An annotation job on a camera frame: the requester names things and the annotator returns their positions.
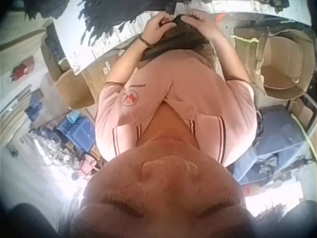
pink shirt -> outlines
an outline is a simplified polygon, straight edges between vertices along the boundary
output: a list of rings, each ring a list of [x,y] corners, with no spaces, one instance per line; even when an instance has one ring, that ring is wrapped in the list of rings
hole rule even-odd
[[[227,166],[252,144],[257,129],[254,93],[237,79],[225,82],[205,58],[173,50],[135,72],[123,87],[104,86],[96,142],[108,161],[136,146],[165,101],[184,120],[201,150]]]

black bracelet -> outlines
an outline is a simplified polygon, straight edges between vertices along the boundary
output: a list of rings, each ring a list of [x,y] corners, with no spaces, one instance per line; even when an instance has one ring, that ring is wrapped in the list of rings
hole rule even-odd
[[[142,36],[139,36],[139,39],[140,39],[140,41],[142,41],[147,47],[149,47],[149,48],[152,47],[152,45],[151,45],[149,42],[147,42],[146,40],[144,40],[144,39],[142,38]]]

logo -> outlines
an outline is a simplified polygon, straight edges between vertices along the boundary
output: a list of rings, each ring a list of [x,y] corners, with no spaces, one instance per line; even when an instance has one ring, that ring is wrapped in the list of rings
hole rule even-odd
[[[124,101],[123,101],[124,106],[129,107],[137,103],[138,94],[136,93],[136,91],[129,89],[128,92],[126,92],[124,95],[125,95]]]

table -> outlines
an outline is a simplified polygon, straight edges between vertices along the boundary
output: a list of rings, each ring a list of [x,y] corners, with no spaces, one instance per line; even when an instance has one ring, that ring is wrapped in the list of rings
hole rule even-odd
[[[88,46],[89,33],[86,34],[83,45],[80,44],[86,30],[84,19],[78,19],[79,12],[83,8],[83,5],[78,6],[80,2],[81,0],[70,1],[64,14],[59,19],[54,20],[59,41],[76,75],[100,56],[140,34],[147,21],[158,13],[144,12],[137,17],[135,23],[126,23],[121,33],[117,30],[118,27],[115,27],[115,33],[111,37],[103,35],[94,46]],[[261,4],[256,0],[213,0],[212,3],[193,0],[190,8],[204,10],[212,14],[221,12],[260,13],[283,17],[286,20],[297,21],[310,26],[311,17],[306,2],[306,0],[289,0],[290,7],[280,13],[276,13],[274,7]],[[175,15],[181,13],[185,13],[185,6],[178,3]]]

neck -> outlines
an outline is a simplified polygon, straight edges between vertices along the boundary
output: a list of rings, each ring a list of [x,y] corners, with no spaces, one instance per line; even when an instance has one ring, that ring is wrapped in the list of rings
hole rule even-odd
[[[164,102],[158,107],[148,128],[138,140],[137,146],[141,146],[158,136],[181,137],[185,143],[199,149],[197,141],[188,126],[177,112]]]

